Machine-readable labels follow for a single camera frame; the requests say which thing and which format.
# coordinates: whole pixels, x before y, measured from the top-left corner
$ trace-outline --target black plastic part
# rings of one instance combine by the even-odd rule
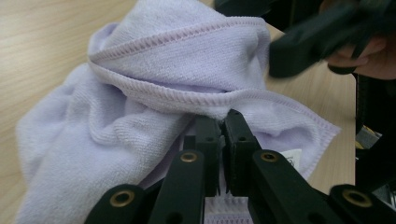
[[[142,205],[139,207],[139,214],[137,215],[136,223],[148,223],[151,216],[154,204],[157,201],[158,194],[160,193],[163,179],[145,189],[146,196]]]
[[[370,148],[367,154],[356,162],[356,186],[374,191],[396,180],[396,121]]]
[[[205,160],[197,150],[176,154],[163,181],[149,224],[203,223]]]
[[[195,136],[186,135],[184,136],[183,150],[195,149]]]
[[[195,119],[195,131],[195,149],[205,155],[205,196],[214,197],[219,193],[221,130],[215,119],[199,116]]]
[[[293,77],[343,46],[351,33],[340,30],[346,28],[346,22],[354,14],[352,5],[337,5],[285,31],[285,35],[270,45],[269,75]]]
[[[318,16],[285,31],[270,45],[269,75],[293,77],[333,54],[345,44],[358,45],[359,56],[373,35],[396,30],[396,2],[362,0],[357,6],[342,2]],[[345,75],[355,68],[329,66],[334,73]]]
[[[396,212],[379,201],[370,192],[351,185],[339,185],[332,188],[329,204],[350,224],[395,224]]]
[[[146,196],[138,186],[119,185],[108,190],[96,206],[91,210],[85,224],[97,223],[144,223],[140,216],[142,204]]]
[[[255,152],[252,174],[263,199],[271,205],[276,223],[344,223],[281,154]],[[256,197],[252,192],[249,198]]]
[[[244,116],[230,110],[223,123],[226,147],[223,151],[227,188],[233,196],[248,196],[253,152],[261,149]]]
[[[275,0],[215,0],[215,10],[225,16],[260,17]]]
[[[264,200],[260,188],[256,184],[251,184],[249,195],[247,208],[253,223],[276,224],[271,206]]]

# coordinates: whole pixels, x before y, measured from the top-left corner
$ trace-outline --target light wood surface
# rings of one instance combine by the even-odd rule
[[[86,62],[90,35],[120,21],[134,1],[0,1],[0,223],[12,223],[26,191],[15,138],[16,122],[39,99]],[[270,27],[273,36],[280,32]],[[323,192],[354,182],[355,81],[331,74],[325,64],[283,81],[267,78],[268,89],[307,105],[342,127],[310,184]]]

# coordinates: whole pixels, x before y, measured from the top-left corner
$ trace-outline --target brass insert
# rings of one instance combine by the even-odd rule
[[[275,161],[277,161],[277,159],[278,159],[278,157],[274,153],[271,153],[271,152],[263,152],[262,153],[262,160],[264,160],[264,161],[275,162]]]
[[[343,197],[349,202],[359,207],[371,207],[373,202],[364,193],[361,193],[355,189],[344,189]]]
[[[120,190],[110,198],[110,204],[113,207],[123,207],[134,200],[134,192],[128,189]]]
[[[198,156],[193,152],[186,152],[180,156],[180,159],[184,162],[193,162],[198,159]]]

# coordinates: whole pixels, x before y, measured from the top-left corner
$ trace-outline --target lavender towel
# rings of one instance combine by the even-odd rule
[[[137,2],[19,122],[28,190],[17,223],[83,223],[108,189],[161,178],[194,114],[223,119],[231,108],[262,147],[301,148],[309,177],[339,130],[265,89],[269,43],[260,18],[226,18],[196,0]]]

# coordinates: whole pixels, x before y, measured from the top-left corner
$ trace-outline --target white care label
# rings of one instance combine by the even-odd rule
[[[302,150],[299,148],[280,152],[297,171],[300,169],[301,153]]]

